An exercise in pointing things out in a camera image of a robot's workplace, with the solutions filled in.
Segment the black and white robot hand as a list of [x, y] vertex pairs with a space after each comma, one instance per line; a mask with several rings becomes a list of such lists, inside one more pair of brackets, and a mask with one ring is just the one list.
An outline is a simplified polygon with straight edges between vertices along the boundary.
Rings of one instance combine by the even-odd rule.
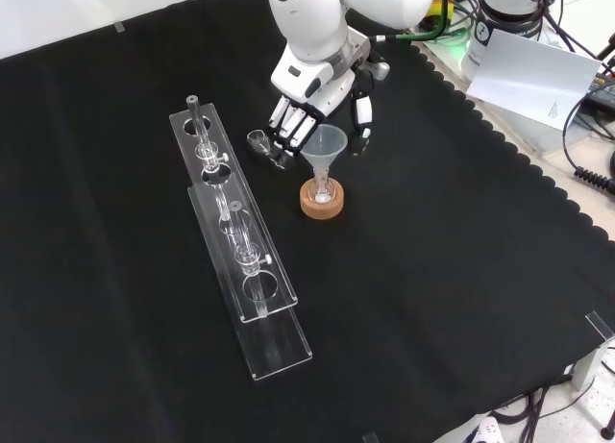
[[372, 134], [370, 93], [389, 71], [370, 38], [352, 27], [341, 49], [324, 62], [303, 62], [285, 47], [271, 77], [282, 96], [265, 131], [271, 144], [265, 156], [281, 170], [289, 169], [315, 139], [316, 129], [346, 104], [354, 126], [350, 151], [363, 154]]

